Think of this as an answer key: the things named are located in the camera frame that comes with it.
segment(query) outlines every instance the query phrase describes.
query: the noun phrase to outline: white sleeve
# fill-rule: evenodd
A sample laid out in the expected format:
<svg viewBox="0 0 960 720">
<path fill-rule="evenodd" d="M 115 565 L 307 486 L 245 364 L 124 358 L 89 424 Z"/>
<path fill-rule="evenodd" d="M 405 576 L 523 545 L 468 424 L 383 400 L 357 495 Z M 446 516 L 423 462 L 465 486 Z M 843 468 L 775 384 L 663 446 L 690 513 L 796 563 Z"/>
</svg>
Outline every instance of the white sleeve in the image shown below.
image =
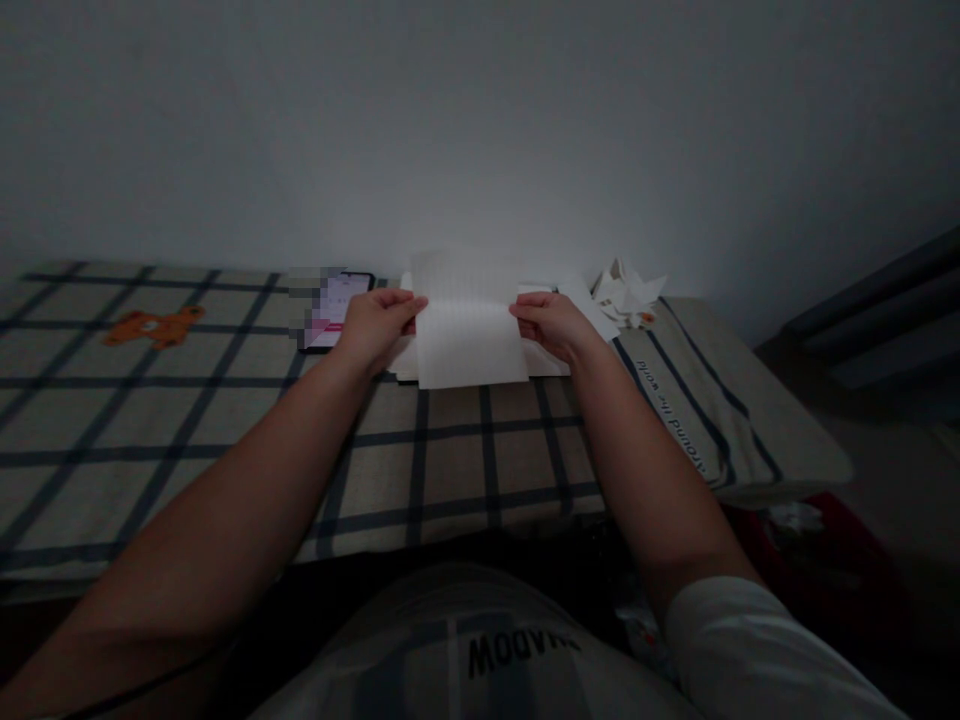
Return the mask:
<svg viewBox="0 0 960 720">
<path fill-rule="evenodd" d="M 906 718 L 749 580 L 695 582 L 665 624 L 683 691 L 707 718 Z"/>
</svg>

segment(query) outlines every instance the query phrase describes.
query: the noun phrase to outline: table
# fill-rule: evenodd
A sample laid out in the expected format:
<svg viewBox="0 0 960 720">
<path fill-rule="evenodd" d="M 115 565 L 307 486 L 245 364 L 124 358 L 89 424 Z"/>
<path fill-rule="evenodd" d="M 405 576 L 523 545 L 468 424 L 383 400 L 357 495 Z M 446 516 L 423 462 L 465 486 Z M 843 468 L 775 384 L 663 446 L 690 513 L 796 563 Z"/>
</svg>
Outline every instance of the table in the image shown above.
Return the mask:
<svg viewBox="0 0 960 720">
<path fill-rule="evenodd" d="M 202 316 L 180 345 L 104 343 L 128 313 L 191 307 Z M 614 347 L 719 497 L 757 507 L 850 478 L 705 303 L 658 307 L 652 331 Z M 293 314 L 278 273 L 59 262 L 25 275 L 0 324 L 0 577 L 99 575 L 323 362 L 296 351 Z M 568 378 L 424 391 L 383 374 L 295 562 L 603 510 Z"/>
</svg>

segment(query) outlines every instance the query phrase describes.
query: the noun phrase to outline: forearm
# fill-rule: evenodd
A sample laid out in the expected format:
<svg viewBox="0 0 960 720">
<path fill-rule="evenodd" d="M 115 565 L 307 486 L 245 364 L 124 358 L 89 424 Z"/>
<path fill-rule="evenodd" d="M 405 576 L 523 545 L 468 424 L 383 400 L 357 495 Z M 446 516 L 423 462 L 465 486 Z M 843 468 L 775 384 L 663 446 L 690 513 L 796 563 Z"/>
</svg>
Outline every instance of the forearm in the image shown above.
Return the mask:
<svg viewBox="0 0 960 720">
<path fill-rule="evenodd" d="M 719 503 L 613 350 L 592 347 L 572 374 L 604 497 L 661 617 L 700 577 L 759 582 Z"/>
<path fill-rule="evenodd" d="M 136 536 L 0 707 L 76 708 L 189 662 L 235 627 L 296 552 L 368 384 L 335 351 L 305 375 Z"/>
<path fill-rule="evenodd" d="M 367 386 L 331 354 L 157 515 L 65 627 L 215 635 L 239 621 L 296 551 Z"/>
</svg>

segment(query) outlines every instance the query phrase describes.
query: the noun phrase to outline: paper sheet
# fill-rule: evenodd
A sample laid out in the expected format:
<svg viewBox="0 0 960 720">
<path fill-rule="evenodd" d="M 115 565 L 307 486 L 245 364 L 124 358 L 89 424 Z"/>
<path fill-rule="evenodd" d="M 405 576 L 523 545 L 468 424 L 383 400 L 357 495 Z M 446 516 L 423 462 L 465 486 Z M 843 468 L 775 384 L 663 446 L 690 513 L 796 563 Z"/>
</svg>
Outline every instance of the paper sheet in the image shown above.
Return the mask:
<svg viewBox="0 0 960 720">
<path fill-rule="evenodd" d="M 435 390 L 529 380 L 517 320 L 519 271 L 487 254 L 435 250 L 413 256 L 420 387 Z"/>
<path fill-rule="evenodd" d="M 409 272 L 402 275 L 400 287 L 404 290 L 413 290 L 413 278 Z M 553 292 L 553 288 L 548 285 L 521 284 L 517 289 L 517 294 L 527 292 Z M 548 353 L 535 340 L 521 338 L 520 345 L 523 348 L 523 361 L 530 377 L 556 377 L 570 374 L 570 367 L 565 362 Z M 400 382 L 417 380 L 416 336 L 405 335 L 394 343 L 390 349 L 387 370 L 394 373 Z"/>
</svg>

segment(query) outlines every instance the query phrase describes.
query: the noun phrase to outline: cartoon bear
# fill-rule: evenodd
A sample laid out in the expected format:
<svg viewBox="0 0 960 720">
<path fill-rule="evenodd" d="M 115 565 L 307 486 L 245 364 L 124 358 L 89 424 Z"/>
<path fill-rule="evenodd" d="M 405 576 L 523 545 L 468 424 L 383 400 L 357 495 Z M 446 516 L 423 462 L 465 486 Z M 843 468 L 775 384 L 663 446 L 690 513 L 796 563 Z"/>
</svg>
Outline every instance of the cartoon bear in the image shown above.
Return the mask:
<svg viewBox="0 0 960 720">
<path fill-rule="evenodd" d="M 103 339 L 103 344 L 119 345 L 128 340 L 148 337 L 156 340 L 154 350 L 183 345 L 191 326 L 203 315 L 204 310 L 198 305 L 188 305 L 177 314 L 165 317 L 134 310 L 117 320 L 110 334 Z"/>
</svg>

